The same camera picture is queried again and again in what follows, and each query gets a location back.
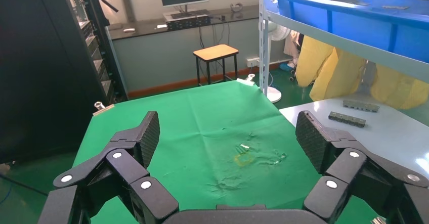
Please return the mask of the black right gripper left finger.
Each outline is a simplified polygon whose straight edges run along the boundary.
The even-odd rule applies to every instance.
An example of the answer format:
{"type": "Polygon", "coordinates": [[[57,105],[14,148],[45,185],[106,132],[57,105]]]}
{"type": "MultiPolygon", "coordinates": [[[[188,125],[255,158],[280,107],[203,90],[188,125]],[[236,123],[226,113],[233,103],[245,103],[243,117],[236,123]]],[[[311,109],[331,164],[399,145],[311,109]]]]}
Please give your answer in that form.
{"type": "Polygon", "coordinates": [[[158,113],[118,131],[96,156],[58,175],[39,223],[90,223],[104,204],[119,198],[139,223],[163,223],[179,210],[177,200],[148,171],[159,142],[158,113]]]}

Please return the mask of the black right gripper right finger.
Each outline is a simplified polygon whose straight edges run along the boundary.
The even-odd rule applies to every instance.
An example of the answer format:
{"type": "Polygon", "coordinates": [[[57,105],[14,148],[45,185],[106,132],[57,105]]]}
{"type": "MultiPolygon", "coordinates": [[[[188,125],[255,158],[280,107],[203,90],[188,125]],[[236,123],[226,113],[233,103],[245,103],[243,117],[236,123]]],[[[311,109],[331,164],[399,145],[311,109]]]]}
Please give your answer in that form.
{"type": "Polygon", "coordinates": [[[297,142],[321,174],[305,210],[334,223],[351,196],[364,200],[387,223],[428,223],[428,179],[366,149],[349,132],[298,114],[297,142]]]}

